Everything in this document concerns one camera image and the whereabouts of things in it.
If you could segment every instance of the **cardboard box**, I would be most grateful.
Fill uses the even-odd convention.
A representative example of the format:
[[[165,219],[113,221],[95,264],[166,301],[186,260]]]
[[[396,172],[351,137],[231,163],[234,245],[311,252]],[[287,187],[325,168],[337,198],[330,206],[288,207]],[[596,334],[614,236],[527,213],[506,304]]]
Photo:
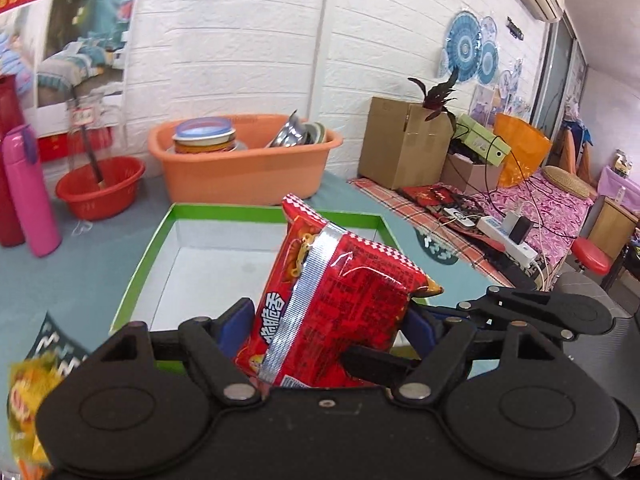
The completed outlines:
[[[511,153],[510,146],[497,138],[482,124],[476,122],[466,114],[458,117],[456,139],[474,150],[478,155],[494,166],[500,166],[504,158]]]
[[[381,186],[428,186],[440,179],[453,128],[446,113],[431,121],[420,104],[374,97],[358,173]]]
[[[379,215],[318,212],[398,248]],[[243,297],[257,305],[286,234],[279,207],[172,205],[136,267],[110,333],[131,320],[150,330],[174,330],[192,317],[215,319]]]
[[[473,164],[468,158],[457,155],[447,155],[442,169],[440,181],[457,188],[463,195],[473,195],[478,192],[494,191],[498,187],[498,179],[502,173],[502,164]]]

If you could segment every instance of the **red thermos bottle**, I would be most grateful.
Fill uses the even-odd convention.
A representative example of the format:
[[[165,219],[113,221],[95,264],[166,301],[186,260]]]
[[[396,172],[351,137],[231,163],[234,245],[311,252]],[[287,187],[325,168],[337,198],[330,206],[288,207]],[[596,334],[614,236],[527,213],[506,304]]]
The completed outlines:
[[[24,117],[15,92],[15,75],[0,76],[0,142],[21,124],[24,124]],[[0,245],[13,247],[23,243],[24,234],[15,214],[0,150]]]

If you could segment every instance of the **silver seal strip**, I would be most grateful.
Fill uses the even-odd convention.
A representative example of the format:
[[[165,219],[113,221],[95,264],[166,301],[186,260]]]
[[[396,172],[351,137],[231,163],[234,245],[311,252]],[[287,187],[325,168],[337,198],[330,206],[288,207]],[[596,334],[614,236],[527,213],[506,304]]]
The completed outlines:
[[[346,232],[337,225],[327,224],[312,243],[302,265],[300,277],[293,286],[291,299],[280,320],[280,326],[264,355],[258,373],[258,378],[261,381],[269,384],[275,382],[282,364],[291,350],[293,341],[298,336],[300,326],[316,294],[324,271],[331,262],[340,239]]]

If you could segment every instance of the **glass jug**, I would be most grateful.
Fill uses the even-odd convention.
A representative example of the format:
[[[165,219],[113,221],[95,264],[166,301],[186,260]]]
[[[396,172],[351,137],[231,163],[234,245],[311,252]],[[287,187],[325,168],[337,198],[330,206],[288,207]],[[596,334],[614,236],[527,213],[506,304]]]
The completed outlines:
[[[99,189],[116,184],[110,160],[127,149],[122,109],[104,102],[102,92],[66,101],[69,120],[68,162],[73,171],[89,165]]]

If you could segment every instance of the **wall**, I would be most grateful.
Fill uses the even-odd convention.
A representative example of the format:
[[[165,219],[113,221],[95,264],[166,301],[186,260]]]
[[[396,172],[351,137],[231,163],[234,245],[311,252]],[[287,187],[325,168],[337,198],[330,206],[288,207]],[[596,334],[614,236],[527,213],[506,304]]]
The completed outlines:
[[[154,124],[297,108],[344,135],[328,168],[355,176],[371,95],[420,97],[408,76],[435,83],[446,28],[463,9],[494,17],[500,70],[523,57],[520,93],[532,97],[545,25],[519,0],[326,1],[321,23],[323,0],[138,0],[126,81],[129,153],[158,174],[146,153]],[[509,35],[507,15],[525,41]],[[455,112],[468,110],[475,84],[459,85]],[[61,161],[46,171],[54,182],[66,168]]]
[[[128,152],[149,129],[220,112],[306,112],[322,0],[137,0],[129,42]],[[66,162],[47,164],[49,187]]]
[[[328,168],[346,178],[356,175],[372,94],[421,97],[408,76],[427,86],[434,78],[447,27],[460,10],[491,15],[498,25],[498,73],[524,58],[520,95],[531,102],[543,53],[545,24],[534,20],[519,0],[337,0],[320,120],[340,131],[344,146],[330,155]],[[507,16],[525,41],[505,27]],[[454,113],[468,112],[476,80],[457,86]]]
[[[591,173],[595,178],[610,164],[616,150],[622,150],[632,162],[640,164],[640,94],[637,91],[589,67],[580,114],[593,140]],[[636,173],[634,170],[632,177],[637,176]]]

